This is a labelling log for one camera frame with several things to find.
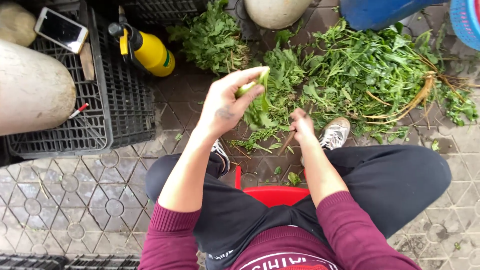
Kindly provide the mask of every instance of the hand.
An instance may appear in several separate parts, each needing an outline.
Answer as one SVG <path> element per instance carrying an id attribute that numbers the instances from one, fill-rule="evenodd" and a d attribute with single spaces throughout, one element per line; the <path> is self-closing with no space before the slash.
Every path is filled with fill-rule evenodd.
<path id="1" fill-rule="evenodd" d="M 304 110 L 296 108 L 290 117 L 294 122 L 290 125 L 290 131 L 296 130 L 295 139 L 302 144 L 307 139 L 317 140 L 315 130 L 313 129 L 313 120 Z"/>
<path id="2" fill-rule="evenodd" d="M 235 92 L 242 85 L 256 79 L 265 69 L 268 67 L 235 71 L 213 82 L 208 90 L 197 128 L 200 128 L 211 139 L 218 139 L 225 132 L 234 128 L 248 105 L 263 93 L 264 87 L 256 85 L 239 99 L 235 99 Z"/>

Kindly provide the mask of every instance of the wet pavement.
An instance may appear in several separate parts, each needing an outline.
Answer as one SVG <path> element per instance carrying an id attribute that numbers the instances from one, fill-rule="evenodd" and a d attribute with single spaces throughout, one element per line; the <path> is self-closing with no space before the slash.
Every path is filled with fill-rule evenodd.
<path id="1" fill-rule="evenodd" d="M 291 44 L 309 42 L 312 32 L 325 31 L 334 25 L 338 13 L 332 7 L 336 5 L 336 0 L 314 0 Z M 242 14 L 241 5 L 228 7 L 229 12 Z M 412 16 L 407 23 L 408 30 L 414 36 L 428 29 L 436 34 L 446 11 L 443 5 L 431 6 L 423 14 Z M 257 29 L 248 20 L 240 19 L 240 23 L 243 31 L 251 32 L 252 39 L 259 39 L 252 42 L 254 50 L 275 46 L 273 31 Z M 475 51 L 447 29 L 450 35 L 445 38 L 444 46 L 448 51 L 461 57 L 474 54 Z M 463 71 L 459 75 L 452 71 L 450 74 L 477 77 L 477 73 Z M 199 119 L 202 110 L 199 103 L 205 99 L 214 77 L 179 61 L 174 74 L 153 82 L 158 123 L 154 141 L 101 156 L 48 158 L 0 168 L 0 252 L 141 252 L 153 210 L 144 192 L 145 173 L 158 157 L 182 152 Z M 472 95 L 480 106 L 480 88 L 474 89 Z M 412 111 L 398 123 L 409 126 L 408 139 L 397 139 L 393 143 L 431 147 L 437 140 L 439 152 L 452 170 L 452 183 L 436 202 L 388 239 L 388 243 L 425 270 L 480 269 L 480 127 L 477 122 L 455 126 L 444 117 L 438 105 L 432 108 L 428 119 L 422 118 L 422 112 Z M 179 141 L 176 140 L 178 134 L 182 134 Z M 288 152 L 280 157 L 276 152 L 256 150 L 248 159 L 238 149 L 228 147 L 227 141 L 249 135 L 245 124 L 240 124 L 222 137 L 230 160 L 242 167 L 242 187 L 278 185 L 288 181 L 289 172 L 302 174 L 300 147 L 295 141 L 291 144 L 294 154 Z M 264 147 L 271 144 L 271 140 L 260 143 Z M 345 146 L 377 144 L 372 138 L 350 137 Z M 277 166 L 282 173 L 274 175 Z M 233 186 L 233 171 L 221 181 Z"/>

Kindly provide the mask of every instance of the knee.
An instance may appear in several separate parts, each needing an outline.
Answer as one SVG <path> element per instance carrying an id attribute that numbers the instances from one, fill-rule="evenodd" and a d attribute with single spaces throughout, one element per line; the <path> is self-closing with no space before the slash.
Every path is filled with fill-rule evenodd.
<path id="1" fill-rule="evenodd" d="M 162 156 L 148 169 L 145 175 L 145 193 L 150 200 L 156 201 L 158 199 L 177 160 L 178 158 L 174 155 Z"/>
<path id="2" fill-rule="evenodd" d="M 403 158 L 409 163 L 411 173 L 418 173 L 423 177 L 432 190 L 440 196 L 452 181 L 450 167 L 445 159 L 437 152 L 421 146 L 406 146 Z"/>

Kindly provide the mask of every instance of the smartphone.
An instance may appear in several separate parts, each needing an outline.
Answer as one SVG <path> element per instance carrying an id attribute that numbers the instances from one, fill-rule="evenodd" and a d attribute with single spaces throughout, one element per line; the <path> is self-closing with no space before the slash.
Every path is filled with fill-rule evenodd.
<path id="1" fill-rule="evenodd" d="M 88 29 L 85 26 L 47 7 L 42 9 L 38 17 L 35 32 L 77 54 L 82 49 L 88 35 Z"/>

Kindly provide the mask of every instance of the black pants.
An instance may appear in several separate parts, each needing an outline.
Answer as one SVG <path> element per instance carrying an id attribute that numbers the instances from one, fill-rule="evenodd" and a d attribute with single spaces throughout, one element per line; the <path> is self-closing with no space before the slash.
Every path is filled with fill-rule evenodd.
<path id="1" fill-rule="evenodd" d="M 385 238 L 434 202 L 451 180 L 447 162 L 424 147 L 346 147 L 325 153 L 355 201 Z M 145 188 L 152 201 L 158 198 L 179 157 L 163 156 L 149 169 Z M 268 208 L 220 182 L 222 166 L 220 157 L 212 153 L 206 169 L 202 212 L 193 230 L 199 249 L 207 253 L 207 269 L 230 266 L 256 235 L 277 226 L 299 226 L 326 243 L 310 195 L 291 207 Z"/>

